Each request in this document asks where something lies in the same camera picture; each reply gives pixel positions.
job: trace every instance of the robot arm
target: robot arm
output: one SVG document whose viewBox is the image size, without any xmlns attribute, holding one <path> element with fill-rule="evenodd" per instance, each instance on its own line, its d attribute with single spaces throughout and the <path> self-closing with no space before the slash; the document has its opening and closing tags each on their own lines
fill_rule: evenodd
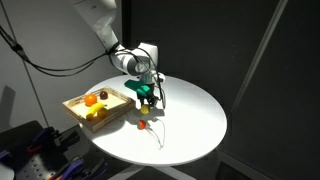
<svg viewBox="0 0 320 180">
<path fill-rule="evenodd" d="M 138 48 L 128 50 L 118 42 L 111 28 L 117 8 L 114 0 L 85 0 L 74 4 L 74 7 L 106 48 L 111 64 L 124 73 L 139 76 L 140 82 L 150 88 L 151 94 L 147 97 L 138 93 L 141 104 L 147 99 L 149 105 L 155 106 L 158 98 L 153 95 L 154 84 L 160 86 L 160 81 L 165 80 L 164 76 L 156 71 L 157 46 L 141 43 Z"/>
</svg>

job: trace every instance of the orange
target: orange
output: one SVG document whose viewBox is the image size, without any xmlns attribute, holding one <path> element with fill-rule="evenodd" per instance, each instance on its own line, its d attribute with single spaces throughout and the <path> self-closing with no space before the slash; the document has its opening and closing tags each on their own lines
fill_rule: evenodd
<svg viewBox="0 0 320 180">
<path fill-rule="evenodd" d="M 97 102 L 98 102 L 97 96 L 94 94 L 87 94 L 84 98 L 84 103 L 88 107 L 94 105 Z"/>
</svg>

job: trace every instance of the black cable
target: black cable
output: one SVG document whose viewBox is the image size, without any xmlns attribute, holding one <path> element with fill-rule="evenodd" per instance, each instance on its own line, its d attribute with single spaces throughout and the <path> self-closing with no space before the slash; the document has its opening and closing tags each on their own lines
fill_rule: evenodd
<svg viewBox="0 0 320 180">
<path fill-rule="evenodd" d="M 11 33 L 12 33 L 12 36 L 13 36 L 14 39 L 17 39 L 16 36 L 15 36 L 15 34 L 14 34 L 14 31 L 13 31 L 13 28 L 12 28 L 12 25 L 11 25 L 11 22 L 10 22 L 10 20 L 9 20 L 8 13 L 7 13 L 7 11 L 6 11 L 6 8 L 4 7 L 4 4 L 3 4 L 2 0 L 0 0 L 0 4 L 1 4 L 1 7 L 2 7 L 4 16 L 5 16 L 5 18 L 6 18 L 7 22 L 8 22 L 9 29 L 10 29 L 10 31 L 11 31 Z"/>
<path fill-rule="evenodd" d="M 86 1 L 86 0 L 82 0 L 82 1 L 79 1 L 79 2 L 76 2 L 76 3 L 73 3 L 72 5 L 77 5 L 77 4 L 80 4 L 80 3 L 84 2 L 84 1 Z"/>
<path fill-rule="evenodd" d="M 8 35 L 6 33 L 6 31 L 3 29 L 3 27 L 0 25 L 0 35 L 2 36 L 2 38 L 5 40 L 5 42 L 10 46 L 10 48 L 17 53 L 18 56 L 21 57 L 21 59 L 28 63 L 29 65 L 31 65 L 32 67 L 34 67 L 35 69 L 37 69 L 38 71 L 46 74 L 46 75 L 50 75 L 50 76 L 54 76 L 54 77 L 67 77 L 67 76 L 72 76 L 72 75 L 75 75 L 75 74 L 78 74 L 82 71 L 84 71 L 85 69 L 87 69 L 88 67 L 90 67 L 97 59 L 103 57 L 106 55 L 106 53 L 103 53 L 97 57 L 95 57 L 94 59 L 92 60 L 89 60 L 88 62 L 80 65 L 80 66 L 76 66 L 74 68 L 64 68 L 64 69 L 52 69 L 52 68 L 47 68 L 47 67 L 43 67 L 43 66 L 39 66 L 33 62 L 30 61 L 30 59 L 27 57 L 27 55 L 25 54 L 25 52 L 23 51 L 23 48 L 20 44 L 18 44 L 15 40 L 13 40 L 11 38 L 10 35 Z M 76 70 L 76 69 L 79 69 L 79 68 L 82 68 L 74 73 L 71 73 L 71 74 L 62 74 L 62 75 L 57 75 L 57 74 L 52 74 L 52 73 L 49 73 L 49 72 L 46 72 L 46 71 L 56 71 L 56 72 L 61 72 L 61 71 L 72 71 L 72 70 Z"/>
</svg>

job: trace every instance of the gray floor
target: gray floor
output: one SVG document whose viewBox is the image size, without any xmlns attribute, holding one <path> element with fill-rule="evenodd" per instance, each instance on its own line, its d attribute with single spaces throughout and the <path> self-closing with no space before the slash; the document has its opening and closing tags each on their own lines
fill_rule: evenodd
<svg viewBox="0 0 320 180">
<path fill-rule="evenodd" d="M 64 132 L 64 134 L 68 134 L 74 130 L 76 130 L 80 134 L 80 137 L 81 137 L 80 141 L 75 145 L 71 146 L 69 150 L 65 152 L 65 156 L 68 159 L 72 159 L 75 155 L 99 153 L 101 156 L 107 159 L 107 162 L 110 166 L 109 171 L 105 175 L 103 175 L 103 177 L 99 178 L 99 180 L 108 179 L 114 176 L 115 174 L 121 172 L 122 170 L 126 169 L 130 165 L 132 165 L 131 163 L 118 160 L 116 158 L 113 158 L 111 156 L 108 156 L 107 154 L 100 152 L 94 145 L 91 144 L 90 140 L 88 140 L 85 137 L 85 135 L 82 133 L 81 129 L 78 126 L 67 130 L 66 132 Z M 215 176 L 219 168 L 219 160 L 217 158 L 216 151 L 213 151 L 202 159 L 199 159 L 189 164 L 174 166 L 173 168 L 179 171 L 182 171 L 196 178 L 197 180 L 215 180 Z M 144 168 L 142 171 L 130 177 L 128 180 L 141 180 L 141 179 L 173 180 L 172 177 L 165 175 L 164 173 L 152 167 Z"/>
</svg>

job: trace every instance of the white round table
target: white round table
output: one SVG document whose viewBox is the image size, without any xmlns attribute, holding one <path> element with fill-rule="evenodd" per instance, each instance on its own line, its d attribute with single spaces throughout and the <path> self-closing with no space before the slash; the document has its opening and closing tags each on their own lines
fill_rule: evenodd
<svg viewBox="0 0 320 180">
<path fill-rule="evenodd" d="M 165 110 L 162 111 L 159 101 L 157 108 L 142 115 L 136 92 L 124 86 L 129 79 L 138 80 L 128 75 L 118 76 L 95 85 L 87 93 L 111 87 L 136 100 L 136 109 L 96 133 L 86 128 L 82 130 L 102 151 L 136 165 L 132 168 L 140 170 L 143 166 L 151 166 L 175 178 L 193 179 L 183 173 L 177 175 L 178 172 L 173 172 L 169 166 L 200 159 L 219 145 L 227 129 L 220 104 L 203 89 L 166 76 L 161 84 L 166 96 Z M 160 97 L 157 88 L 155 95 Z M 139 119 L 147 121 L 150 128 L 139 130 L 136 125 Z"/>
</svg>

